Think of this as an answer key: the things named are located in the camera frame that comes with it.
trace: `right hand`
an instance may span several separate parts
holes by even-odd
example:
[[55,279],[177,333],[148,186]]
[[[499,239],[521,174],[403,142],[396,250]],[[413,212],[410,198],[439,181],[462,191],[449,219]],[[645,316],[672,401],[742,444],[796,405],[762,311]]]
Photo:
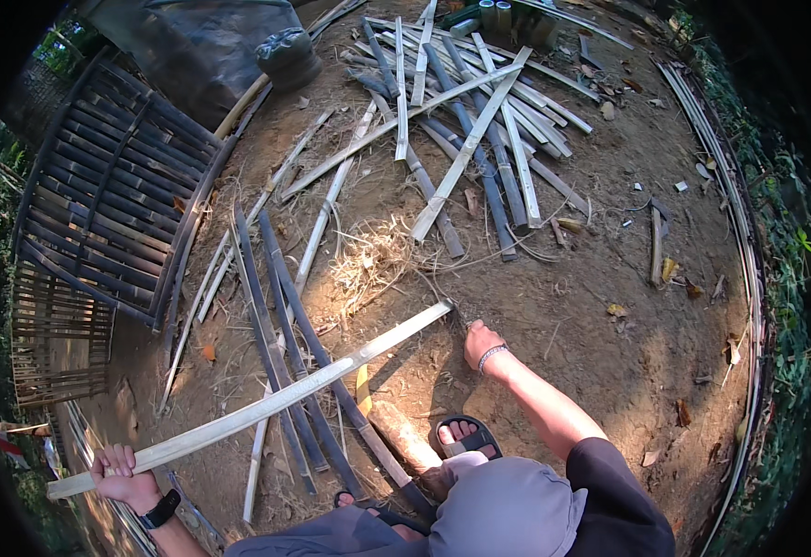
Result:
[[[90,477],[99,495],[126,503],[136,514],[143,515],[161,500],[161,490],[151,470],[134,474],[135,467],[136,457],[130,445],[109,445],[94,452]],[[106,475],[109,470],[114,475]]]
[[486,327],[481,320],[474,321],[467,328],[467,338],[464,339],[464,359],[470,369],[479,369],[479,359],[486,352],[496,346],[504,344],[504,339],[494,330]]

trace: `wristwatch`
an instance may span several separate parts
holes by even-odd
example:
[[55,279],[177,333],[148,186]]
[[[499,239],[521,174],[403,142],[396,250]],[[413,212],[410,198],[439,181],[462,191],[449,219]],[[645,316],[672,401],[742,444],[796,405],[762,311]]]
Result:
[[177,510],[179,504],[180,494],[177,493],[176,489],[171,489],[155,505],[154,509],[139,517],[139,520],[143,523],[145,529],[154,530],[162,526],[174,515],[174,511]]

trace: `bracelet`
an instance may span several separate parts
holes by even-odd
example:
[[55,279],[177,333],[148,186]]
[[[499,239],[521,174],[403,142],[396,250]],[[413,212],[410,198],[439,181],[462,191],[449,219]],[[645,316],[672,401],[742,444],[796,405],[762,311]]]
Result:
[[483,373],[483,364],[486,363],[486,360],[489,359],[489,356],[491,356],[495,352],[501,352],[502,350],[508,350],[508,345],[499,344],[498,346],[493,346],[491,349],[486,351],[486,354],[484,354],[483,357],[479,359],[479,363],[477,363],[477,369],[480,374]]

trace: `black sandal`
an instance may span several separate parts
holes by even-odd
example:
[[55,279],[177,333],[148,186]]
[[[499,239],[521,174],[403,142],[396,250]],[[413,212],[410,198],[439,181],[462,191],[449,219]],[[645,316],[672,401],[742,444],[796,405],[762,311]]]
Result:
[[486,424],[477,418],[463,414],[447,416],[437,424],[436,429],[434,429],[434,435],[437,436],[437,441],[439,441],[439,428],[442,426],[447,426],[453,421],[466,421],[467,423],[472,423],[473,425],[477,426],[477,430],[471,433],[469,436],[462,438],[460,441],[456,441],[455,443],[444,445],[442,442],[439,442],[443,449],[445,458],[452,458],[456,454],[461,454],[466,451],[479,451],[480,447],[485,447],[486,445],[491,445],[496,450],[496,453],[490,456],[489,460],[494,460],[504,456],[501,448],[498,446],[496,438],[493,437],[492,431],[486,427]]
[[[337,509],[337,508],[339,508],[341,506],[339,501],[341,499],[341,495],[343,495],[345,493],[347,495],[351,496],[351,497],[353,496],[353,494],[346,491],[345,489],[342,489],[341,491],[334,494],[334,508],[335,509]],[[396,526],[397,524],[402,524],[403,526],[406,526],[406,527],[414,530],[415,532],[418,532],[422,536],[429,536],[431,534],[431,530],[428,529],[423,524],[415,522],[411,518],[405,518],[404,516],[400,516],[400,515],[396,514],[395,512],[392,512],[387,507],[381,506],[381,504],[378,503],[377,501],[375,501],[374,499],[368,499],[367,501],[356,501],[355,497],[353,497],[353,503],[352,504],[354,506],[356,506],[356,507],[359,507],[360,509],[374,509],[378,514],[377,518],[380,518],[381,520],[383,520],[385,523],[387,523],[388,526]]]

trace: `small stick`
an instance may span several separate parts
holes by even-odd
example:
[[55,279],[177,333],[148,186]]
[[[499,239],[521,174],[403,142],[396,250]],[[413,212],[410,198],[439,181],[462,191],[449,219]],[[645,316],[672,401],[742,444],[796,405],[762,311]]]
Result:
[[651,226],[653,236],[653,261],[650,262],[650,284],[662,284],[662,214],[656,207],[652,211]]
[[397,16],[397,150],[394,161],[404,161],[408,149],[408,102],[406,101],[406,59],[403,51],[403,19]]

